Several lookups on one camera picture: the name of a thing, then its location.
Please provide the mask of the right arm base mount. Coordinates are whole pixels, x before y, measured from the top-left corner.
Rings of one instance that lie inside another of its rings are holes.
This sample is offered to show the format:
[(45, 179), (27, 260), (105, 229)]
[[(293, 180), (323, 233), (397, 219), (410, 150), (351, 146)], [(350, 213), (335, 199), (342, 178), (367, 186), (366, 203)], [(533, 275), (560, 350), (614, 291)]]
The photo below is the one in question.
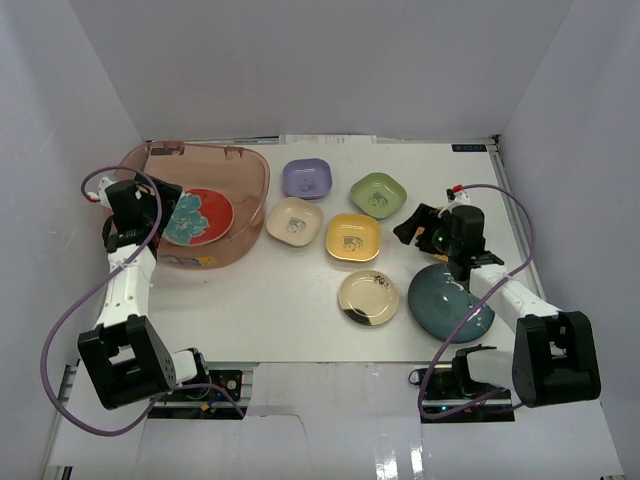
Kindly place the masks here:
[[(434, 416), (448, 413), (454, 407), (464, 405), (487, 394), (494, 386), (482, 383), (472, 383), (469, 389), (464, 389), (456, 380), (450, 364), (437, 366), (430, 377), (426, 388), (422, 407), (425, 413)], [(422, 424), (472, 424), (472, 423), (501, 423), (515, 421), (515, 404), (511, 393), (504, 391), (494, 397), (478, 402), (465, 410), (447, 415), (439, 419), (421, 417)]]

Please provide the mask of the dark blue round plate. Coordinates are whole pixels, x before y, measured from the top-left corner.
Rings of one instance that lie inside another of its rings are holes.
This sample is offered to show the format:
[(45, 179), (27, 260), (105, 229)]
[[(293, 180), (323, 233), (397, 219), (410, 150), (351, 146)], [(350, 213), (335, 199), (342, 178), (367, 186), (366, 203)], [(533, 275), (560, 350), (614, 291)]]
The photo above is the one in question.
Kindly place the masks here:
[[(444, 264), (430, 265), (412, 279), (408, 290), (408, 306), (414, 320), (427, 333), (445, 340), (458, 323), (478, 302), (457, 283)], [(454, 344), (470, 343), (484, 336), (495, 319), (489, 306), (475, 313), (452, 340)]]

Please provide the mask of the red and teal round plate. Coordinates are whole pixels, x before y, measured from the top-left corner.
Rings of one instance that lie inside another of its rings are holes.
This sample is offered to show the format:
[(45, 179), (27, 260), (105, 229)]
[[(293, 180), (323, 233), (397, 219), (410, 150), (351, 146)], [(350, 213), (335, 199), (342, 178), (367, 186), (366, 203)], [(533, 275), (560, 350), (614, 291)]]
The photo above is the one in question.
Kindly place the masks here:
[(180, 247), (195, 247), (221, 239), (235, 217), (232, 202), (222, 193), (193, 188), (180, 197), (163, 238)]

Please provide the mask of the cream square dish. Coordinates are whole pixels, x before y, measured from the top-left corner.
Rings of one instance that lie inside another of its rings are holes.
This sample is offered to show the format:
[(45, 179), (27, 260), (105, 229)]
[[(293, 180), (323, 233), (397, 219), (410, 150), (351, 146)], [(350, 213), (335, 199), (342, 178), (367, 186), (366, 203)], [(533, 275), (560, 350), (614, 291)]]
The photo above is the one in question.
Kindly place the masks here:
[(322, 209), (314, 203), (288, 197), (282, 199), (266, 220), (267, 232), (293, 247), (304, 247), (318, 235), (324, 222)]

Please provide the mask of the yellow square dish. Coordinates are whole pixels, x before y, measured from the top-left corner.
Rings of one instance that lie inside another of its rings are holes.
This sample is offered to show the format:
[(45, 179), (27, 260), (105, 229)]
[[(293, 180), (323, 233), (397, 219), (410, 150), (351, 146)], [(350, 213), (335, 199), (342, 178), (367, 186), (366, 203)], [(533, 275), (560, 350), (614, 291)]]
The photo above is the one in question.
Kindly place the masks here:
[(328, 224), (325, 246), (337, 260), (367, 262), (377, 257), (381, 245), (381, 228), (368, 215), (339, 214)]

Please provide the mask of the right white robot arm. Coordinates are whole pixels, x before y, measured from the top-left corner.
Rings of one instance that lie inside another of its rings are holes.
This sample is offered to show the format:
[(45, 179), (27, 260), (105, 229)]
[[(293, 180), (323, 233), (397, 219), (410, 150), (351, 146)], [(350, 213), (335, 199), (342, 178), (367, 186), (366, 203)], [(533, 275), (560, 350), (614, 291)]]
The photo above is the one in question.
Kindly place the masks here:
[(509, 350), (457, 351), (451, 384), (472, 399), (487, 385), (514, 392), (529, 408), (595, 400), (601, 393), (591, 322), (534, 294), (486, 247), (485, 216), (471, 205), (443, 210), (422, 204), (394, 235), (425, 253), (441, 254), (453, 279), (486, 304), (514, 333)]

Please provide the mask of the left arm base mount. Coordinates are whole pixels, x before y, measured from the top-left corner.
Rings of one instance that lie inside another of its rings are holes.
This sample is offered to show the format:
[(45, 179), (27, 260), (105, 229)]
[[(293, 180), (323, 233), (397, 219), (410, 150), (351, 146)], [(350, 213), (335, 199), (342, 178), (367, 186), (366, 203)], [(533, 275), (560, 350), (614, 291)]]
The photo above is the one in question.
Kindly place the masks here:
[(206, 381), (215, 388), (180, 390), (165, 395), (148, 414), (162, 420), (242, 420), (248, 409), (250, 370), (210, 369)]

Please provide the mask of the green square dish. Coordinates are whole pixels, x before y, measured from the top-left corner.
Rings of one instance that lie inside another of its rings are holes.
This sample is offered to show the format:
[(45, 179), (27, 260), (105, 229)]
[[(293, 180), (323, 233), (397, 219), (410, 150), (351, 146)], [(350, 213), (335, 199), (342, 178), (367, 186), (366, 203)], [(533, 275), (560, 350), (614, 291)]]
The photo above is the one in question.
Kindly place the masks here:
[(407, 201), (405, 188), (383, 172), (372, 172), (355, 182), (350, 189), (352, 202), (366, 215), (385, 219), (396, 213)]

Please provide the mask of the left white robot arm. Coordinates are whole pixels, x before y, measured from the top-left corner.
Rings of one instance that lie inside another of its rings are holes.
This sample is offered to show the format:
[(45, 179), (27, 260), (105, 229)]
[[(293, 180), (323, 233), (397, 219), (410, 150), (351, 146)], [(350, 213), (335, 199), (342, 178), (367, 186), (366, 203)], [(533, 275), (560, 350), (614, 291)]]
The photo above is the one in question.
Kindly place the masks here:
[(126, 180), (104, 176), (96, 191), (83, 194), (111, 212), (102, 231), (111, 277), (94, 328), (78, 337), (101, 404), (112, 410), (177, 387), (202, 398), (212, 378), (202, 354), (170, 352), (148, 318), (159, 240), (182, 188), (137, 172)]

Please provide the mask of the cream round plate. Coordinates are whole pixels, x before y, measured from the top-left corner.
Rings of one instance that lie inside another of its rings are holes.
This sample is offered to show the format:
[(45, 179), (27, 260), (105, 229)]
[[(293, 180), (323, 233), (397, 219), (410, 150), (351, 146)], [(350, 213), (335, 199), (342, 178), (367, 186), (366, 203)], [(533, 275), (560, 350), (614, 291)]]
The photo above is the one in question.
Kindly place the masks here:
[(338, 290), (338, 304), (353, 322), (378, 327), (388, 323), (398, 310), (400, 294), (382, 272), (360, 270), (349, 274)]

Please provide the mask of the woven bamboo round tray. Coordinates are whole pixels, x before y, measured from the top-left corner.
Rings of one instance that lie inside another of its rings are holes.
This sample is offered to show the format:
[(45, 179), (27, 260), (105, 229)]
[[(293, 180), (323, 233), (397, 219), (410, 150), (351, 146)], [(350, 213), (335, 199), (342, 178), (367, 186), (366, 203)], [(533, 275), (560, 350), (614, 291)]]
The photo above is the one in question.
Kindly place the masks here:
[(441, 262), (441, 263), (448, 263), (449, 262), (449, 257), (447, 255), (444, 255), (444, 254), (439, 253), (439, 252), (427, 253), (427, 255), (430, 258), (432, 258), (432, 259), (434, 259), (434, 260), (436, 260), (438, 262)]

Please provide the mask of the purple square dish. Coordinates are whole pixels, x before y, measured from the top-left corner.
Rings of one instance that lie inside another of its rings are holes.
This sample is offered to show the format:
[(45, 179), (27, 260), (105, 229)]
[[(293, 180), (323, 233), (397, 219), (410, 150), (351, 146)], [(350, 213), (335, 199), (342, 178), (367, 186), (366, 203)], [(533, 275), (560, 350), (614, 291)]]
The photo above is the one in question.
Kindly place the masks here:
[(333, 186), (329, 163), (321, 158), (296, 159), (282, 171), (282, 189), (289, 197), (304, 200), (324, 198)]

